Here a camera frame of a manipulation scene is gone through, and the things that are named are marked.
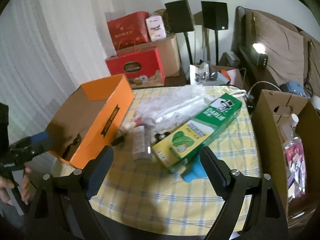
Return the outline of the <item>person's left hand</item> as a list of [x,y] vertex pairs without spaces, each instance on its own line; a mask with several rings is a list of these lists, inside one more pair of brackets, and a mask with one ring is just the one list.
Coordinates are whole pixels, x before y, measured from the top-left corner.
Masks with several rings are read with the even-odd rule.
[[[31,193],[30,193],[30,180],[28,177],[28,174],[31,173],[31,169],[29,167],[26,167],[24,170],[23,180],[21,183],[21,198],[22,201],[25,204],[28,204],[29,200],[31,199]],[[1,177],[1,201],[5,204],[13,206],[13,201],[10,199],[7,189],[13,189],[14,184],[12,181]]]

